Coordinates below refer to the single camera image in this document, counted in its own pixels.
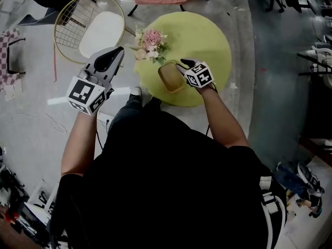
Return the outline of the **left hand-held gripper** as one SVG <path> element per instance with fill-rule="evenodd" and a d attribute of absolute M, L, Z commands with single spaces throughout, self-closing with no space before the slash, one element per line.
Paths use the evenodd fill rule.
<path fill-rule="evenodd" d="M 71 107 L 94 115 L 114 91 L 111 80 L 117 74 L 125 56 L 122 46 L 109 47 L 94 53 L 74 76 L 66 98 Z"/>

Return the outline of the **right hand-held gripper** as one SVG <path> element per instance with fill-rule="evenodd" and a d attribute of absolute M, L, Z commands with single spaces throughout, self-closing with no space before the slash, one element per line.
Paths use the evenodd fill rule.
<path fill-rule="evenodd" d="M 185 78 L 192 87 L 203 88 L 213 82 L 213 75 L 205 62 L 199 62 L 193 58 L 182 58 L 181 62 L 188 67 L 189 70 L 176 63 L 176 68 L 181 74 L 185 74 Z"/>

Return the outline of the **yellow-green rectangular plastic tray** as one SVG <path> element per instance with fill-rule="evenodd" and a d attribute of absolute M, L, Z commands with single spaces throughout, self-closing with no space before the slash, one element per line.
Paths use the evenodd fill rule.
<path fill-rule="evenodd" d="M 158 75 L 169 93 L 177 93 L 185 86 L 183 75 L 174 62 L 170 61 L 159 67 Z"/>

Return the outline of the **person's left forearm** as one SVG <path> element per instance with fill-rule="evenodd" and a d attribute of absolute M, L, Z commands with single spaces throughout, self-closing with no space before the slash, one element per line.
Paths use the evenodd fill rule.
<path fill-rule="evenodd" d="M 97 115 L 79 112 L 61 161 L 61 175 L 83 175 L 94 160 Z"/>

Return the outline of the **person's right forearm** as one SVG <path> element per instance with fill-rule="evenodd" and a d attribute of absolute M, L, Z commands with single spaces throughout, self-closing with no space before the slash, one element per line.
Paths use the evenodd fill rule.
<path fill-rule="evenodd" d="M 246 146 L 248 142 L 238 121 L 210 86 L 198 89 L 201 94 L 213 139 L 229 148 Z"/>

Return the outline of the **round green cloth table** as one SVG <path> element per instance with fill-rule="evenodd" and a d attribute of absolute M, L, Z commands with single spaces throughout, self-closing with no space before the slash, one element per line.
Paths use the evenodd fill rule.
<path fill-rule="evenodd" d="M 217 90 L 223 89 L 231 72 L 231 51 L 225 35 L 215 23 L 196 13 L 174 12 L 157 18 L 148 28 L 167 35 L 166 61 L 179 63 L 181 58 L 203 61 L 212 71 Z M 141 85 L 151 95 L 174 106 L 196 107 L 203 103 L 198 91 L 188 84 L 182 90 L 170 93 L 158 74 L 160 66 L 149 59 L 136 61 L 134 66 Z"/>

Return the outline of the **pink flower bouquet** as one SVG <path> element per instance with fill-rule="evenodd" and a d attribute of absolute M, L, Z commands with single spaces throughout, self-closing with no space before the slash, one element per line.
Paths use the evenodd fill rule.
<path fill-rule="evenodd" d="M 125 47 L 133 51 L 137 61 L 150 60 L 152 63 L 165 63 L 165 56 L 169 49 L 166 39 L 167 34 L 154 27 L 144 28 L 143 23 L 135 23 L 134 43 L 125 44 Z"/>

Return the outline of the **white power strip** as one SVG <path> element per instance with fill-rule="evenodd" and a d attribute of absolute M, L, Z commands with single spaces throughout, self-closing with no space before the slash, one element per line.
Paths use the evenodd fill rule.
<path fill-rule="evenodd" d="M 102 113 L 102 112 L 98 112 L 97 115 L 97 120 L 100 121 L 104 127 L 105 130 L 107 130 L 109 124 L 112 122 L 114 116 Z"/>

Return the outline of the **person's dark trousers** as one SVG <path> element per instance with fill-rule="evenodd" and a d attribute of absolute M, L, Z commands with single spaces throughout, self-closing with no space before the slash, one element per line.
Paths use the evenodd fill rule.
<path fill-rule="evenodd" d="M 160 108 L 161 101 L 156 97 L 152 97 L 145 106 L 143 106 L 142 101 L 143 101 L 142 94 L 138 95 L 130 94 L 129 99 L 127 100 L 125 106 L 119 110 L 114 119 L 111 121 L 108 127 L 108 131 L 110 131 L 111 128 L 114 125 L 116 125 L 118 122 L 135 117 L 141 113 L 147 113 L 147 112 L 154 113 L 161 111 Z"/>

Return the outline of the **grey chair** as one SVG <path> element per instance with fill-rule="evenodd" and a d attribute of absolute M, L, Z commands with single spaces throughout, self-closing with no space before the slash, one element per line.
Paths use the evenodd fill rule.
<path fill-rule="evenodd" d="M 37 26 L 37 25 L 49 25 L 55 24 L 56 19 L 59 15 L 59 11 L 54 8 L 48 8 L 44 17 L 41 19 L 35 19 L 31 15 L 26 15 L 17 26 Z"/>

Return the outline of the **pink checkered chair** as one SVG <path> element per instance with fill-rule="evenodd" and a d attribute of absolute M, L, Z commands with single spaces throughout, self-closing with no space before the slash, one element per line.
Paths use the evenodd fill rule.
<path fill-rule="evenodd" d="M 20 75 L 25 72 L 15 72 L 9 68 L 10 46 L 25 38 L 19 38 L 18 29 L 6 30 L 0 33 L 0 92 L 5 90 L 5 86 L 14 85 L 20 79 Z"/>

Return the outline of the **person's black shirt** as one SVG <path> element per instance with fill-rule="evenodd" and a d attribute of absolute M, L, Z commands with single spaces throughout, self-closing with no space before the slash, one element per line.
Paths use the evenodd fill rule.
<path fill-rule="evenodd" d="M 285 194 L 247 146 L 225 147 L 166 113 L 114 124 L 102 153 L 60 179 L 52 248 L 274 249 Z"/>

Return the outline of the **toy figure blue trousers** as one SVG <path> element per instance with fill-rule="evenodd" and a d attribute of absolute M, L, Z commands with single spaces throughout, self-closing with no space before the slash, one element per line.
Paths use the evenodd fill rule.
<path fill-rule="evenodd" d="M 296 173 L 279 162 L 274 177 L 279 184 L 299 197 L 296 200 L 299 207 L 306 206 L 311 210 L 310 217 L 320 216 L 325 190 L 318 177 L 303 162 L 297 164 Z"/>

